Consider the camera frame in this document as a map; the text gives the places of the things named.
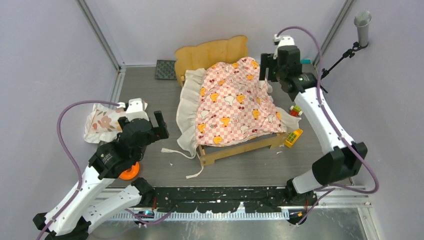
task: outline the microphone grille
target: microphone grille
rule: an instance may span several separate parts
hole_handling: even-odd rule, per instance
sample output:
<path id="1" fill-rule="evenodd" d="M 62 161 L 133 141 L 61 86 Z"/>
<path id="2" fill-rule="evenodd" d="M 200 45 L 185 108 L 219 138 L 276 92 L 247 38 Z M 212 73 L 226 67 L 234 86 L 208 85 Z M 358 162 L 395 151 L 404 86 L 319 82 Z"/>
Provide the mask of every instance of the microphone grille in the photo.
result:
<path id="1" fill-rule="evenodd" d="M 371 14 L 369 11 L 361 11 L 355 17 L 354 23 L 357 27 L 365 27 L 371 22 Z"/>

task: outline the wooden bed frame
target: wooden bed frame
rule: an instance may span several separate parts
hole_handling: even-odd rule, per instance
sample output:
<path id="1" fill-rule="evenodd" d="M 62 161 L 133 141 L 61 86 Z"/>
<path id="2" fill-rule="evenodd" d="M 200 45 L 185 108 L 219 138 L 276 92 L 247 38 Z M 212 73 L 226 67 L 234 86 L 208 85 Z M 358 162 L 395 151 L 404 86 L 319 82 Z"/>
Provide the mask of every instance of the wooden bed frame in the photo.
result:
<path id="1" fill-rule="evenodd" d="M 226 40 L 215 40 L 202 43 L 197 46 L 184 46 L 175 52 L 175 73 L 179 85 L 182 87 L 185 81 L 186 70 L 208 69 L 218 62 L 235 63 L 239 59 L 248 56 L 246 43 L 248 38 L 244 35 L 234 36 Z M 199 146 L 200 164 L 207 166 L 215 163 L 215 160 L 241 154 L 251 150 L 269 146 L 276 148 L 284 144 L 287 134 L 277 133 L 274 136 L 257 141 L 224 147 L 223 150 L 206 153 L 205 146 Z"/>

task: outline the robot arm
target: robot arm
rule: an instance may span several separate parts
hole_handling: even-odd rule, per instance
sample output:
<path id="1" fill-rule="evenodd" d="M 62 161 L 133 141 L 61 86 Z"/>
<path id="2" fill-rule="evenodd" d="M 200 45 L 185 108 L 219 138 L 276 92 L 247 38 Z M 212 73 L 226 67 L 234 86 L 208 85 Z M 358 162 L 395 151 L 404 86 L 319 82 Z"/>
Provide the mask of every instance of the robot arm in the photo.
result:
<path id="1" fill-rule="evenodd" d="M 84 240 L 97 226 L 116 213 L 135 206 L 141 201 L 148 204 L 153 199 L 153 188 L 143 179 L 138 178 L 120 193 L 93 205 L 93 200 L 110 185 L 119 175 L 143 159 L 147 145 L 160 139 L 167 139 L 169 133 L 160 111 L 154 112 L 158 127 L 153 127 L 141 98 L 132 99 L 128 104 L 121 104 L 127 117 L 118 122 L 122 132 L 117 138 L 97 148 L 88 161 L 82 175 L 79 193 L 67 208 L 48 227 L 49 240 Z M 64 206 L 74 194 L 78 184 L 69 191 L 53 210 L 37 214 L 33 222 L 42 230 L 52 217 Z"/>
<path id="2" fill-rule="evenodd" d="M 316 188 L 355 176 L 362 164 L 339 139 L 324 115 L 317 99 L 317 79 L 310 72 L 302 72 L 300 51 L 295 46 L 293 38 L 274 36 L 274 43 L 277 45 L 275 53 L 261 54 L 259 79 L 265 79 L 268 68 L 268 80 L 279 82 L 281 89 L 302 109 L 318 137 L 324 154 L 312 164 L 311 170 L 287 181 L 286 195 L 294 198 Z M 364 158 L 367 154 L 365 144 L 355 143 L 337 121 L 325 99 L 322 97 L 321 100 L 335 126 L 342 131 L 344 139 Z"/>

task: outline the orange ring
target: orange ring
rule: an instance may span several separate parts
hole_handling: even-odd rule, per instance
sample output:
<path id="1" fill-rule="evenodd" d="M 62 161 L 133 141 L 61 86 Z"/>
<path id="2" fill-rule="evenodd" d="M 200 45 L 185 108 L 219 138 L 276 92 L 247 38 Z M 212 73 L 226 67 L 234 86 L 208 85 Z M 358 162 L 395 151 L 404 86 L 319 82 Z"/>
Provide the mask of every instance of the orange ring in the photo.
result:
<path id="1" fill-rule="evenodd" d="M 131 166 L 131 168 L 128 168 L 127 170 L 123 171 L 119 178 L 123 180 L 131 180 L 139 174 L 140 171 L 140 164 L 138 161 L 135 162 L 134 165 Z"/>

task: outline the microphone stand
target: microphone stand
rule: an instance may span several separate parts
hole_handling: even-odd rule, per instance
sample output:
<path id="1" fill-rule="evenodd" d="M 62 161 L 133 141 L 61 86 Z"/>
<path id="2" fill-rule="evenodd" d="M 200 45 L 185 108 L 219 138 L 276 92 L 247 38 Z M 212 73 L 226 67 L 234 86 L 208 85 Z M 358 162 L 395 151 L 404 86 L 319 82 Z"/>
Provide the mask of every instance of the microphone stand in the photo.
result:
<path id="1" fill-rule="evenodd" d="M 365 45 L 365 46 L 360 46 L 357 41 L 354 42 L 353 47 L 348 49 L 346 52 L 344 52 L 343 56 L 336 63 L 334 63 L 334 65 L 331 66 L 330 69 L 328 69 L 328 70 L 325 69 L 325 68 L 322 69 L 321 79 L 325 78 L 330 73 L 330 71 L 333 70 L 337 66 L 337 64 L 339 64 L 343 59 L 346 59 L 348 57 L 351 59 L 353 56 L 355 56 L 355 52 L 357 52 L 361 49 L 364 49 L 366 47 L 368 47 L 368 44 Z"/>

